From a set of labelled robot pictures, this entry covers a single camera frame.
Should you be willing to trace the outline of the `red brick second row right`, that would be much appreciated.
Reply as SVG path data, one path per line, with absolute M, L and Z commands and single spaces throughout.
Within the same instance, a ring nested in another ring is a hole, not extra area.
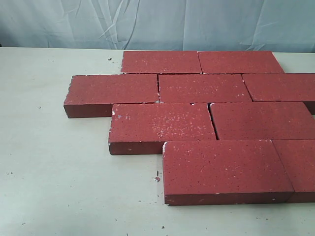
M 315 114 L 314 73 L 256 73 L 242 78 L 254 102 L 303 102 Z

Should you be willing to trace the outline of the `red brick back row right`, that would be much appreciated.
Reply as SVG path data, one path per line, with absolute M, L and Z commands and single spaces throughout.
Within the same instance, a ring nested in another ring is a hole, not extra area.
M 204 74 L 284 73 L 270 51 L 198 52 Z

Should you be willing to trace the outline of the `red brick with white scuffs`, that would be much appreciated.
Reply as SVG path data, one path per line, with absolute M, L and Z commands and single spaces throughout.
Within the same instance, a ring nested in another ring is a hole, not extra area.
M 111 155 L 161 154 L 165 142 L 215 139 L 206 103 L 113 106 L 108 138 Z

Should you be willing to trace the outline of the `white wrinkled backdrop cloth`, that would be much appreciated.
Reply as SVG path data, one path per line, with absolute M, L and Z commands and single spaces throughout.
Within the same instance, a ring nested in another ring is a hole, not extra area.
M 312 0 L 3 0 L 7 47 L 315 50 Z

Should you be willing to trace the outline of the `red brick back row left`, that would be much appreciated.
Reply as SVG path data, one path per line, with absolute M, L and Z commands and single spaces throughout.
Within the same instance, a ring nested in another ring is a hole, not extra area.
M 122 73 L 201 74 L 197 51 L 125 51 Z

